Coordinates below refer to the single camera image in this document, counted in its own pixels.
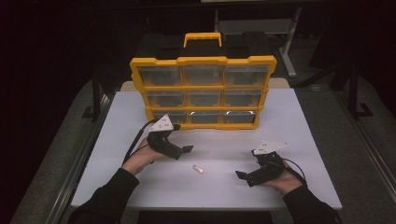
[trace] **transparent plastic compartment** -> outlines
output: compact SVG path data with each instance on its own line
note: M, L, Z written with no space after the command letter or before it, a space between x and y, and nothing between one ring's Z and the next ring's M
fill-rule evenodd
M165 114L169 116L172 123L186 123L187 115L185 111L153 111L155 119L162 118Z
M190 111L188 115L192 124L220 122L220 111Z
M215 86L222 84L221 65L187 65L181 67L184 85Z
M147 96L153 107L184 106L183 91L147 91Z
M268 65L226 66L224 85L226 87L260 87L268 73Z
M138 67L145 86L180 86L181 76L178 66Z
M254 123L256 117L256 111L224 111L223 112L223 123Z
M221 91L185 91L186 103L191 106L220 106Z
M225 90L225 106L257 106L259 104L262 91L259 90Z

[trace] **yellow and black tool organizer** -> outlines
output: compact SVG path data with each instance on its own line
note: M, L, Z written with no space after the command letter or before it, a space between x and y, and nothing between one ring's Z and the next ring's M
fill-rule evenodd
M275 71L263 32L145 35L131 61L148 119L182 129L255 129Z

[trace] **person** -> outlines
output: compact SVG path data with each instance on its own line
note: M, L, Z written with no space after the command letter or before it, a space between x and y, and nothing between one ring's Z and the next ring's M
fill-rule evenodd
M147 139L143 139L137 150L128 161L92 197L77 208L69 217L68 223L117 223L122 217L128 199L139 184L136 175L147 165L158 159L166 158L149 147ZM295 224L320 223L334 224L335 211L326 203L321 202L299 178L284 171L279 178L262 184L271 187L284 195Z

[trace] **black sleeve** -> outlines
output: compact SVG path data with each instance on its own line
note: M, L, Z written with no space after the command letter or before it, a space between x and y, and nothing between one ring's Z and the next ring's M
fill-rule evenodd
M335 211L321 202L307 186L289 192L283 198L294 224L336 224Z
M87 202L72 213L68 223L116 223L138 184L136 177L120 168L107 184L97 189Z

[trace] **background table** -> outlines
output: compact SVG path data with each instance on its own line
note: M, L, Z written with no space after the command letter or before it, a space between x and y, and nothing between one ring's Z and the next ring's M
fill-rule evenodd
M120 167L134 137L147 122L139 92L117 92L73 201L79 206ZM250 188L234 171L259 168L250 150L264 141L287 141L278 151L297 162L309 188L323 202L341 203L322 162L293 89L270 89L256 130L189 130L173 132L170 142L193 145L178 161L155 161L137 177L141 184L128 205L139 210L273 210L285 208L282 196L265 187ZM205 171L192 169L198 165Z

